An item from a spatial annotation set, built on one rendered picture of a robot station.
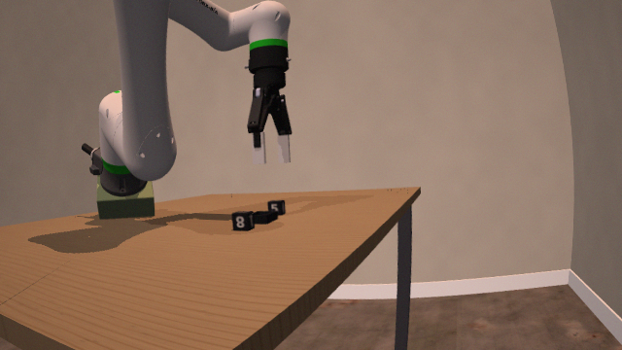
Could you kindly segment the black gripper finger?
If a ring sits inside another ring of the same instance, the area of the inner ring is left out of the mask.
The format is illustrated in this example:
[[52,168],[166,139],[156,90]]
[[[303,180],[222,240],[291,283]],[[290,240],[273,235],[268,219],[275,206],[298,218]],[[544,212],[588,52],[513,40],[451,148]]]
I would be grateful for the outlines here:
[[[278,135],[279,163],[291,162],[290,136],[292,134],[285,94],[277,96],[277,111],[269,112],[276,126]],[[284,110],[283,110],[284,109]],[[283,111],[283,112],[282,112]],[[284,115],[283,115],[284,113]],[[285,116],[285,117],[284,117]]]
[[253,89],[253,100],[247,125],[248,133],[252,133],[253,164],[266,163],[265,138],[263,130],[269,111],[272,110],[274,102],[277,99],[277,95],[272,94],[270,102],[267,105],[264,105],[264,98],[264,87]]

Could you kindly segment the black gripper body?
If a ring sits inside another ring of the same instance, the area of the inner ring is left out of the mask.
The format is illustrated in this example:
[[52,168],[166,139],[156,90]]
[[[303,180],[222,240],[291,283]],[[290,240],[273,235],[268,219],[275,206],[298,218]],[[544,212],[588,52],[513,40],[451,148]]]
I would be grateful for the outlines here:
[[[280,95],[279,89],[286,86],[286,73],[279,70],[261,71],[254,75],[254,88],[265,88],[264,105],[269,104],[272,94]],[[277,111],[277,101],[272,111]]]

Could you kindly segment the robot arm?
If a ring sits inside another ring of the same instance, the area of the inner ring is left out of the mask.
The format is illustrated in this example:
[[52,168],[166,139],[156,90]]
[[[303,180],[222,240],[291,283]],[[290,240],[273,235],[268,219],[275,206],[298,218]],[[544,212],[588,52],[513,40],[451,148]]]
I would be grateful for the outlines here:
[[143,190],[148,181],[165,176],[177,155],[166,78],[168,19],[180,23],[217,51],[250,44],[245,69],[256,74],[289,70],[291,17],[287,8],[276,1],[263,1],[234,13],[209,0],[113,3],[121,90],[105,96],[99,105],[100,148],[93,150],[84,143],[82,150],[90,155],[90,173],[100,175],[104,191],[130,196]]

